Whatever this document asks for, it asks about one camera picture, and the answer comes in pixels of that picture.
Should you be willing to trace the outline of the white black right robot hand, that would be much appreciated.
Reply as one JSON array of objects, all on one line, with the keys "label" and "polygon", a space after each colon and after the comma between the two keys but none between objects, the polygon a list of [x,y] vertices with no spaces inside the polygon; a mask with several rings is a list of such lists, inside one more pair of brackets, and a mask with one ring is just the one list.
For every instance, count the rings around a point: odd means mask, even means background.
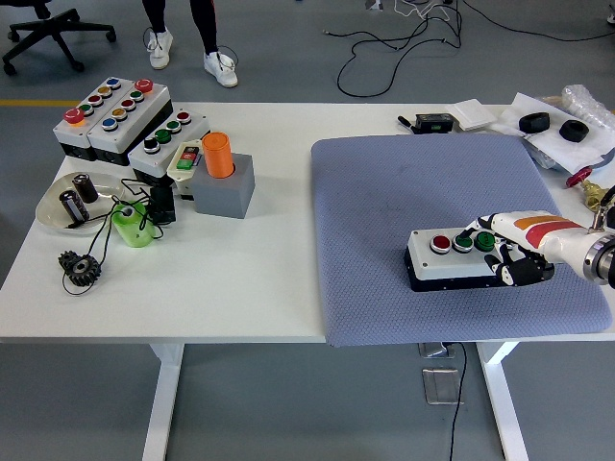
[{"label": "white black right robot hand", "polygon": [[547,211],[514,211],[477,218],[461,232],[462,237],[488,230],[495,236],[497,255],[484,258],[498,280],[508,286],[524,286],[547,278],[547,266],[566,263],[589,280],[593,234],[587,228]]}]

